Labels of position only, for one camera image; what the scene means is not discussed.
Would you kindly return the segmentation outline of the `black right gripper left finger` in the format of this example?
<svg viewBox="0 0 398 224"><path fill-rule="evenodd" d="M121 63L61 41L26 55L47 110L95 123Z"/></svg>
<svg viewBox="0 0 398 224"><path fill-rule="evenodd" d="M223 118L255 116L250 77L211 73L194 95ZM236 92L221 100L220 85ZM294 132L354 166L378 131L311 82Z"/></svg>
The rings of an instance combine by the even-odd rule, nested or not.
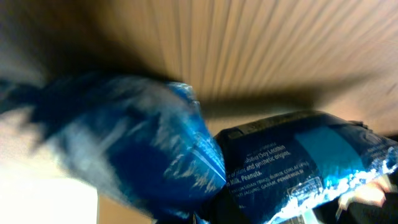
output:
<svg viewBox="0 0 398 224"><path fill-rule="evenodd" d="M201 206L198 215L211 224L249 224L226 186Z"/></svg>

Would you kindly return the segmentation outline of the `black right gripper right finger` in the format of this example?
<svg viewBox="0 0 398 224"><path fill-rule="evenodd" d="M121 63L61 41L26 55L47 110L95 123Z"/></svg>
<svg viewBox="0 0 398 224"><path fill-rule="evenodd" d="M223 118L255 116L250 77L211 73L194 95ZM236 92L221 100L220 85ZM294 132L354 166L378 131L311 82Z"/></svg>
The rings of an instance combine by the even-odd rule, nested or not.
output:
<svg viewBox="0 0 398 224"><path fill-rule="evenodd" d="M343 210L339 217L338 200L323 204L313 211L319 222L322 223L352 223L352 224L375 224L392 223L397 224L397 192L382 190L386 200L378 207L365 204L364 202L352 202L347 210Z"/></svg>

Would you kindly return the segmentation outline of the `blue Oreo cookie pack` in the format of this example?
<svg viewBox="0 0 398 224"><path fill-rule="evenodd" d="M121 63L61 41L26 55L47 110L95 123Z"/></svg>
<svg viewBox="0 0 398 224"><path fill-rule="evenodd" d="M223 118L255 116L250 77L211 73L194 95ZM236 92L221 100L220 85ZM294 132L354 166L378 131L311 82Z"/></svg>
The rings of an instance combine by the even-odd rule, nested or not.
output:
<svg viewBox="0 0 398 224"><path fill-rule="evenodd" d="M39 143L74 177L157 223L209 223L226 186L249 223L322 223L338 200L397 192L397 142L321 111L260 119L212 136L189 85L99 74L36 86L1 81L1 112L29 108Z"/></svg>

